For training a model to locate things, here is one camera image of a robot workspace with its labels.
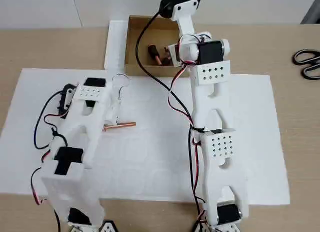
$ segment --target black scissors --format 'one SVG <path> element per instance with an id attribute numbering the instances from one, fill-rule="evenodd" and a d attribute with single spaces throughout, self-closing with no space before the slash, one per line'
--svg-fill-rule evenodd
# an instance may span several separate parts
<path id="1" fill-rule="evenodd" d="M 304 60 L 298 60 L 298 56 L 301 54 L 311 54 L 313 57 L 307 58 Z M 305 67 L 301 71 L 301 75 L 309 80 L 318 80 L 320 79 L 320 75 L 318 76 L 312 76 L 309 74 L 310 71 L 313 71 L 317 68 L 320 68 L 320 51 L 314 50 L 314 49 L 302 49 L 300 51 L 297 51 L 293 57 L 292 57 L 292 62 L 296 65 L 306 65 L 310 64 L 310 66 Z"/>

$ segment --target copper pipe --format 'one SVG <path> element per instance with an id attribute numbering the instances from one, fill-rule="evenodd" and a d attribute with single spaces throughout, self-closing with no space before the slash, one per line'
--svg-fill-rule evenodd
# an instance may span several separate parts
<path id="1" fill-rule="evenodd" d="M 136 126 L 136 122 L 118 123 L 117 125 L 104 124 L 103 131 L 106 132 L 107 129 L 111 129 L 111 128 L 125 128 L 125 127 L 133 127 L 133 126 Z"/>

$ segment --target cardboard box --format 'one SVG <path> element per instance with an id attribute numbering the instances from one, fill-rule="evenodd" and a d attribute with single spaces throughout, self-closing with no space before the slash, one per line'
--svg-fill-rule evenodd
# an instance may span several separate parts
<path id="1" fill-rule="evenodd" d="M 130 76 L 147 76 L 136 61 L 136 43 L 142 29 L 151 17 L 130 16 L 128 21 L 124 69 Z M 146 30 L 139 44 L 139 58 L 143 66 L 157 77 L 173 77 L 180 68 L 173 66 L 158 66 L 148 54 L 148 45 L 154 44 L 162 58 L 164 47 L 175 44 L 179 39 L 179 28 L 176 22 L 170 19 L 156 18 Z"/>

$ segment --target white paper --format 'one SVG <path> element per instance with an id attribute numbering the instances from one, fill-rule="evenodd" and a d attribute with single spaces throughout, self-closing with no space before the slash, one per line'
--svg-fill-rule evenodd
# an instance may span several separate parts
<path id="1" fill-rule="evenodd" d="M 66 83 L 86 76 L 109 77 L 106 71 L 23 69 L 0 137 L 0 192 L 31 194 L 30 175 L 45 151 L 33 146 L 34 125 L 48 97 Z M 170 78 L 162 78 L 167 84 Z M 290 203 L 286 167 L 269 76 L 232 75 L 230 100 L 235 129 L 248 176 L 250 204 Z M 190 82 L 178 79 L 176 93 L 192 110 Z M 88 175 L 103 198 L 193 201 L 188 157 L 188 121 L 170 109 L 167 92 L 148 77 L 132 77 L 123 89 L 119 120 L 136 127 L 102 135 Z M 46 110 L 56 112 L 58 99 Z M 45 145 L 51 131 L 40 124 L 37 142 Z M 40 176 L 39 194 L 46 194 Z"/>

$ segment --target table surface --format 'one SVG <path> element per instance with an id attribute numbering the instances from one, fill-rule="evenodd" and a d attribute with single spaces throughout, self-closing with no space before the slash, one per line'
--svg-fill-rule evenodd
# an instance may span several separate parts
<path id="1" fill-rule="evenodd" d="M 318 230 L 320 200 L 320 82 L 305 80 L 292 54 L 320 50 L 320 25 L 197 25 L 231 45 L 232 71 L 271 76 L 291 204 L 251 206 L 242 231 Z M 21 69 L 103 69 L 107 28 L 0 31 L 0 128 Z M 119 231 L 189 231 L 196 216 L 187 203 L 103 200 Z M 52 208 L 32 196 L 0 195 L 1 231 L 57 231 Z"/>

